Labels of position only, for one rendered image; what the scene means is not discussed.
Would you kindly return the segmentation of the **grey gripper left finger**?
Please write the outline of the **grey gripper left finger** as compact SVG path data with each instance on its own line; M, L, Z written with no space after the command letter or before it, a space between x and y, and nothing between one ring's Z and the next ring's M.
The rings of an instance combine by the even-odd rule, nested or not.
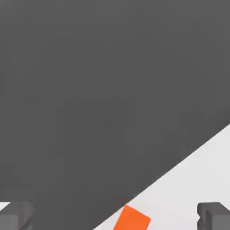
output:
M15 201L0 211L0 230L33 230L33 204Z

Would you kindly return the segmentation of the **large orange box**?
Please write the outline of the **large orange box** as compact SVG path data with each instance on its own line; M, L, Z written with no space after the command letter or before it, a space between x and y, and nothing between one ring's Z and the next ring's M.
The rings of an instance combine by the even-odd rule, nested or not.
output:
M147 230L150 221L148 216L125 205L113 230Z

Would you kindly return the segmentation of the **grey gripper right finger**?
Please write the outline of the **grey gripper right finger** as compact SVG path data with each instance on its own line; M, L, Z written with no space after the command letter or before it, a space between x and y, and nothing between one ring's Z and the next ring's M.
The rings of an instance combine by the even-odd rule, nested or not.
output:
M198 203L197 230L230 230L230 210L220 202Z

